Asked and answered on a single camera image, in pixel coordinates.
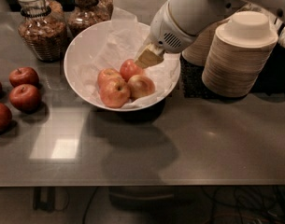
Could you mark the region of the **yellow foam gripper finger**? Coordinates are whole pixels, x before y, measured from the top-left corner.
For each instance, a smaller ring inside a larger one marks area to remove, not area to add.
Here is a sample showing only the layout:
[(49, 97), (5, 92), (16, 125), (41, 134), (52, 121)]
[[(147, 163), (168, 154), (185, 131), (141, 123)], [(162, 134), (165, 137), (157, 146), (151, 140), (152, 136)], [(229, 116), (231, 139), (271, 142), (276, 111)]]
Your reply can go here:
[(164, 50), (153, 43), (143, 46), (135, 57), (135, 64), (145, 69), (161, 63), (164, 60)]

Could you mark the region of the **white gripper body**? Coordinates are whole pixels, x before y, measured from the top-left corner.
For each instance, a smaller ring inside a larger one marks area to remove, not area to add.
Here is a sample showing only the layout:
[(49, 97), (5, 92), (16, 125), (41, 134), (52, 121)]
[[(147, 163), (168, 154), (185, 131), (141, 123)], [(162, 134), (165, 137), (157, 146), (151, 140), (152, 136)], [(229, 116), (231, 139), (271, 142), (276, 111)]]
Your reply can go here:
[(181, 53), (195, 41), (194, 35), (183, 32), (165, 2), (150, 24), (150, 41), (168, 53)]

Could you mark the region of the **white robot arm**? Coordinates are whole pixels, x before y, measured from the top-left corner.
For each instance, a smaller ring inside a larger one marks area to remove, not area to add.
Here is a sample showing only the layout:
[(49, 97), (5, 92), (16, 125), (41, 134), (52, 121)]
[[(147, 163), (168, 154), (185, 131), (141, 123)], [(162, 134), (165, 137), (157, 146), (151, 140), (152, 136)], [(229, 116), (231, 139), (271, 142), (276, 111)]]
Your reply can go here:
[(182, 52), (210, 24), (246, 4), (262, 7), (285, 23), (285, 0), (167, 0), (155, 14), (135, 63), (147, 68), (161, 63), (165, 53)]

